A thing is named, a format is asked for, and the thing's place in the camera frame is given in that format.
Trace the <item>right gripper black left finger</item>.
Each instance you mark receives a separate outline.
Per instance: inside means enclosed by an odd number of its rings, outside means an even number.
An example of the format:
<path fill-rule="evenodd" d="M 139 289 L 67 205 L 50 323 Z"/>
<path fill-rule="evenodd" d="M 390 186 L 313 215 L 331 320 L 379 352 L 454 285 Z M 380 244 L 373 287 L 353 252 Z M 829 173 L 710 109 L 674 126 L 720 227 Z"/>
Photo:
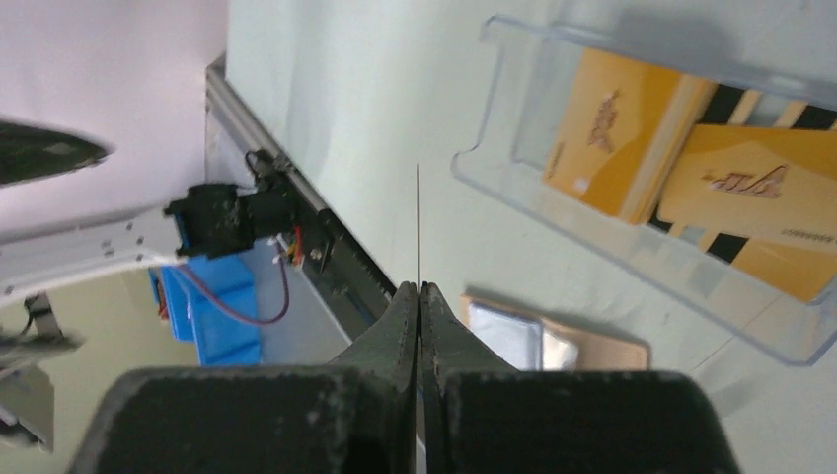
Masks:
<path fill-rule="evenodd" d="M 419 294 L 324 364 L 146 367 L 103 397 L 72 473 L 412 473 Z"/>

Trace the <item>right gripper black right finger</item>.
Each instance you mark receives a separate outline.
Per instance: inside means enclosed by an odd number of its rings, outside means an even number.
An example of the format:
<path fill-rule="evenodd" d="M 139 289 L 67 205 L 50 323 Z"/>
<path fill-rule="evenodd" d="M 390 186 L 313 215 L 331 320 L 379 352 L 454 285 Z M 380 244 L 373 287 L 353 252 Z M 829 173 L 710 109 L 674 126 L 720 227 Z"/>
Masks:
<path fill-rule="evenodd" d="M 431 473 L 735 473 L 709 398 L 675 371 L 525 371 L 437 285 L 419 294 Z"/>

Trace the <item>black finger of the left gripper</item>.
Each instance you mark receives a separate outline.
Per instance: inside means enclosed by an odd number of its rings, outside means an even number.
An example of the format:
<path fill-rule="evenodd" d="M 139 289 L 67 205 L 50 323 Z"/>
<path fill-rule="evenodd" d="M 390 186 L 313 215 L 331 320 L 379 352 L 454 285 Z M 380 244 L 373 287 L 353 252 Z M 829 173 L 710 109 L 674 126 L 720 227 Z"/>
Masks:
<path fill-rule="evenodd" d="M 71 174 L 104 163 L 107 145 L 61 130 L 1 121 L 1 186 Z"/>

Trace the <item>clear plastic card box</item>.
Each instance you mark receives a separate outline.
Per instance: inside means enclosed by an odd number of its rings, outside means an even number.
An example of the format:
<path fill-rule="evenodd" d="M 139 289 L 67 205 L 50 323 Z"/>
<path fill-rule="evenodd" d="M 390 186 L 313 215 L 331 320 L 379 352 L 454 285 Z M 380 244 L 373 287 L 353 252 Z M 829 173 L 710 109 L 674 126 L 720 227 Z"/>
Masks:
<path fill-rule="evenodd" d="M 685 304 L 711 355 L 836 340 L 832 1 L 559 1 L 480 29 L 495 65 L 456 178 Z"/>

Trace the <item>orange credit card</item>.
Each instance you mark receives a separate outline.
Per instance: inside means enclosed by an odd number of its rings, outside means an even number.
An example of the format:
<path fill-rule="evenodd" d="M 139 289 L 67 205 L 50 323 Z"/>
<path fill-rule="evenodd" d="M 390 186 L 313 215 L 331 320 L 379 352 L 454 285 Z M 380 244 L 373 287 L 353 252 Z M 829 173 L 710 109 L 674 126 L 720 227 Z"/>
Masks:
<path fill-rule="evenodd" d="M 416 178 L 416 287 L 418 290 L 422 288 L 422 276 L 421 276 L 421 172 L 420 172 L 420 163 L 416 163 L 415 168 L 415 178 Z"/>

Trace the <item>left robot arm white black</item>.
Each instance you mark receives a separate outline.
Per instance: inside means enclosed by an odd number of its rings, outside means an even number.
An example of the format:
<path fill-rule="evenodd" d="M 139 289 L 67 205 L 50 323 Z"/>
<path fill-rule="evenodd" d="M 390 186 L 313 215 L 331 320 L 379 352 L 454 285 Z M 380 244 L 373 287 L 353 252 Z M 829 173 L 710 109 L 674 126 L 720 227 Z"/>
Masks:
<path fill-rule="evenodd" d="M 244 252 L 299 221 L 308 183 L 259 122 L 211 117 L 205 140 L 212 176 L 231 183 L 193 186 L 160 207 L 2 244 L 2 306 L 128 270 Z"/>

